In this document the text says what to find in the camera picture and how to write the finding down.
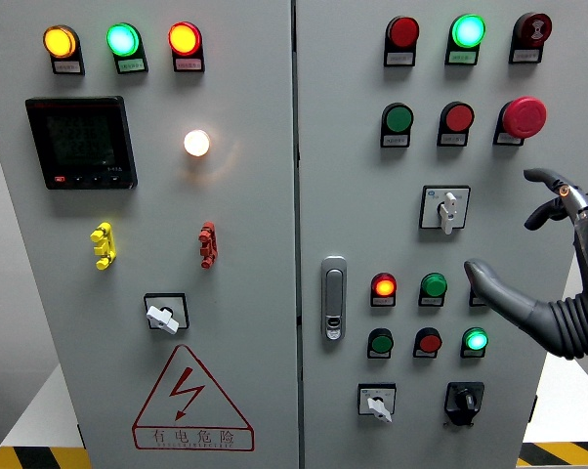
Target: green push button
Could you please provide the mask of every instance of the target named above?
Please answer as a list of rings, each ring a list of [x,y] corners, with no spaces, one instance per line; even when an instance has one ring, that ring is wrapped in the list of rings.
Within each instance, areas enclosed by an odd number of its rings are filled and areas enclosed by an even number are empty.
[[[422,278],[422,290],[434,298],[442,296],[448,289],[448,283],[442,274],[428,274]]]
[[[387,354],[394,347],[394,341],[387,335],[380,335],[372,340],[372,350],[377,354]]]
[[[397,106],[390,110],[385,119],[385,123],[393,132],[403,132],[408,129],[413,122],[413,114],[405,106]]]

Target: illuminated light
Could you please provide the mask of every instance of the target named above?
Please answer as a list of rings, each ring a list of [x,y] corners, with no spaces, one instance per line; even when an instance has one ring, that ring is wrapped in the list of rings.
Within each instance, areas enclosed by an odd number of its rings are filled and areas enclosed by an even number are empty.
[[[178,22],[168,31],[168,43],[180,56],[191,56],[200,47],[200,32],[189,22]]]
[[[209,150],[209,136],[202,130],[192,130],[184,138],[184,147],[192,156],[202,156]]]
[[[485,22],[477,15],[464,15],[452,24],[452,40],[459,47],[477,47],[485,36]]]
[[[470,350],[482,350],[485,348],[488,341],[487,334],[480,327],[468,329],[465,334],[463,334],[463,343]]]
[[[396,280],[390,274],[379,274],[372,280],[372,289],[378,296],[391,296],[396,293]]]
[[[107,45],[115,55],[129,57],[140,47],[140,36],[131,24],[120,22],[107,31]]]
[[[44,31],[44,47],[56,59],[65,59],[77,49],[75,32],[68,26],[51,26]]]

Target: yellow indicator light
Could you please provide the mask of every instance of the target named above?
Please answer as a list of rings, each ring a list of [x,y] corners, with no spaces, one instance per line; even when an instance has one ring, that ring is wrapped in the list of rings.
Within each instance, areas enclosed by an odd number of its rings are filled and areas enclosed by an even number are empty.
[[[168,43],[180,56],[191,56],[200,47],[200,32],[189,22],[178,22],[168,31]]]
[[[44,47],[56,59],[66,59],[77,49],[75,32],[68,26],[51,26],[44,31]]]
[[[381,280],[379,281],[374,289],[376,290],[376,294],[379,296],[390,296],[396,291],[396,287],[391,280]]]
[[[184,138],[184,147],[192,156],[202,156],[209,150],[209,136],[202,130],[192,130]]]

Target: white wall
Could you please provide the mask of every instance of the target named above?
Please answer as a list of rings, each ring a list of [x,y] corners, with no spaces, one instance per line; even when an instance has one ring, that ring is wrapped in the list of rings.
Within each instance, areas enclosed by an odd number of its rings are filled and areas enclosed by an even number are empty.
[[[57,364],[0,165],[0,444]]]

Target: robotic hand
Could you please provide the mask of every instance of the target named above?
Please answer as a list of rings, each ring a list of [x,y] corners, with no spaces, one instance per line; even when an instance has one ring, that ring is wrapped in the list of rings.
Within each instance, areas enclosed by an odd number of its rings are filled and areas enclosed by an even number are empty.
[[[588,193],[549,169],[525,170],[525,178],[542,182],[557,197],[537,208],[525,227],[541,228],[549,219],[569,217],[574,226],[574,247],[583,291],[565,301],[534,300],[505,285],[485,262],[471,259],[464,264],[475,294],[548,352],[568,360],[588,355]]]

